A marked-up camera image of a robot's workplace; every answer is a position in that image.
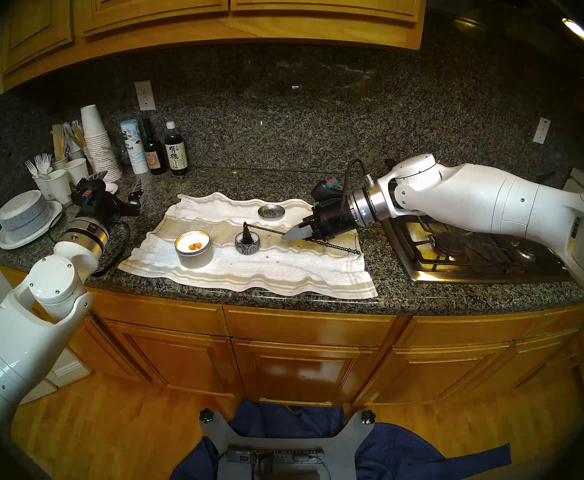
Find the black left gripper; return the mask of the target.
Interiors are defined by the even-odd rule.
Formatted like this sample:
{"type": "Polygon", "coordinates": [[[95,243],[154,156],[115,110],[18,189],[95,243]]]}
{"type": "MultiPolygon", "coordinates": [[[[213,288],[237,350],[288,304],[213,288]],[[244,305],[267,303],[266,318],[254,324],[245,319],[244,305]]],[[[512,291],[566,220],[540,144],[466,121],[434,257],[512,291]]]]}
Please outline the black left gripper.
{"type": "MultiPolygon", "coordinates": [[[[89,175],[88,182],[103,181],[107,170],[98,171],[89,175]]],[[[144,203],[143,182],[138,180],[133,190],[128,195],[128,201],[123,202],[108,191],[97,193],[92,191],[87,195],[86,191],[75,191],[75,205],[80,207],[76,219],[87,221],[91,219],[100,226],[110,231],[114,223],[122,217],[140,216],[140,206],[144,203]]]]}

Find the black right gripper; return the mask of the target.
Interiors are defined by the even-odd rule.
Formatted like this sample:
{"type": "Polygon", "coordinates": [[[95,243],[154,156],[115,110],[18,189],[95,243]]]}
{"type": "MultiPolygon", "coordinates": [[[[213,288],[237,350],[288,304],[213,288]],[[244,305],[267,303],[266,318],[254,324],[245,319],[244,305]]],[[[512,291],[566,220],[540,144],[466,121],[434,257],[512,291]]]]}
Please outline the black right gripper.
{"type": "Polygon", "coordinates": [[[330,199],[316,204],[312,214],[284,233],[282,240],[331,240],[356,228],[357,223],[349,207],[344,206],[342,210],[341,200],[330,199]]]}

